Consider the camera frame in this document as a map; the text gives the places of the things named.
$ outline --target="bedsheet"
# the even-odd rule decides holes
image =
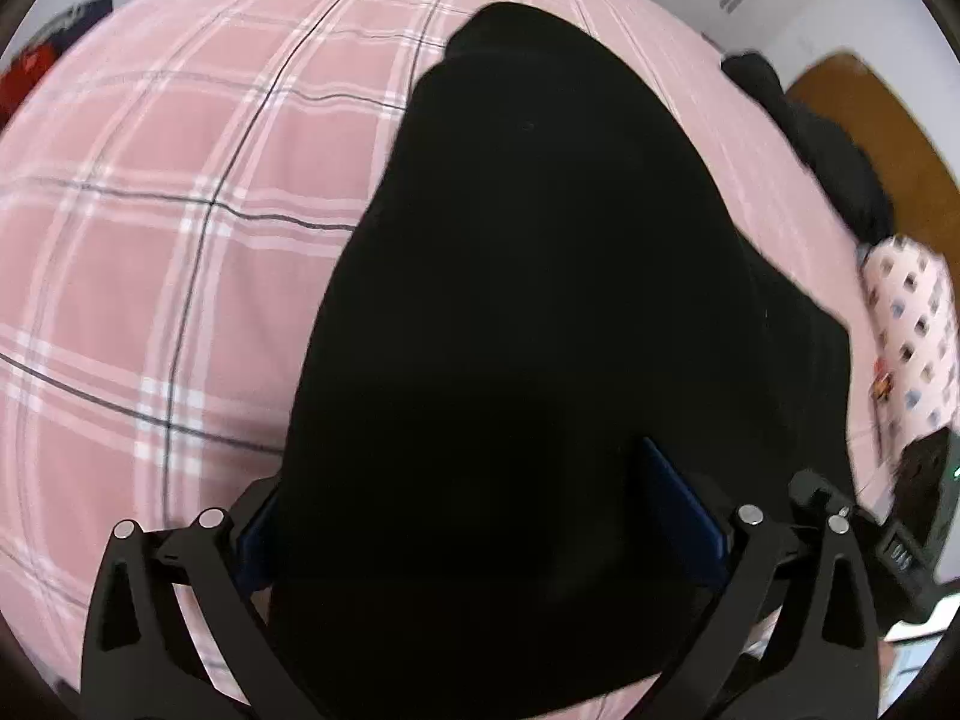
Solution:
[[[889,505],[856,245],[717,51],[659,6],[135,0],[0,140],[0,607],[69,683],[113,524],[179,526],[277,470],[317,306],[405,101],[491,1],[556,13],[630,64],[737,226],[848,327],[854,480]],[[722,319],[699,317],[705,332]],[[646,685],[563,714],[618,720]]]

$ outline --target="black cloth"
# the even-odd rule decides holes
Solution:
[[[683,130],[563,20],[488,6],[416,84],[283,459],[272,635],[346,718],[525,717],[655,673],[709,594],[632,486],[853,494],[847,334],[738,234]]]
[[[720,67],[774,119],[858,240],[876,245],[894,234],[893,205],[870,157],[839,124],[787,98],[776,70],[758,52],[728,56]]]

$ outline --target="pink plaid bedsheet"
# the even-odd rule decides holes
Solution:
[[[69,683],[113,524],[181,525],[277,470],[318,304],[411,87],[491,1],[504,0],[136,0],[3,135],[0,607]],[[861,498],[882,507],[854,242],[789,144],[651,2],[506,1],[628,62],[740,229],[850,329],[851,459]],[[643,690],[565,714],[618,720]]]

